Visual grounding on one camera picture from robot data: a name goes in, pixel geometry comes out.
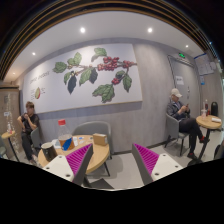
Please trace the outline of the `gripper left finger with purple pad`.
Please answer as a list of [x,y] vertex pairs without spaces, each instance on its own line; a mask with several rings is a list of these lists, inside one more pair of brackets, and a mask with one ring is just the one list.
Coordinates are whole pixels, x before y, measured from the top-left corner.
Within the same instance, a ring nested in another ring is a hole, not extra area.
[[88,144],[67,156],[58,155],[44,167],[44,170],[81,186],[92,155],[93,145]]

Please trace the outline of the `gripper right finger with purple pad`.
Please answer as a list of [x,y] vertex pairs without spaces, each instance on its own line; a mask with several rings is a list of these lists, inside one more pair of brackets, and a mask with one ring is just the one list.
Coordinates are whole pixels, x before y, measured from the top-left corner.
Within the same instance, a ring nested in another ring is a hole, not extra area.
[[144,185],[150,184],[182,169],[168,154],[157,154],[139,144],[132,144],[132,154]]

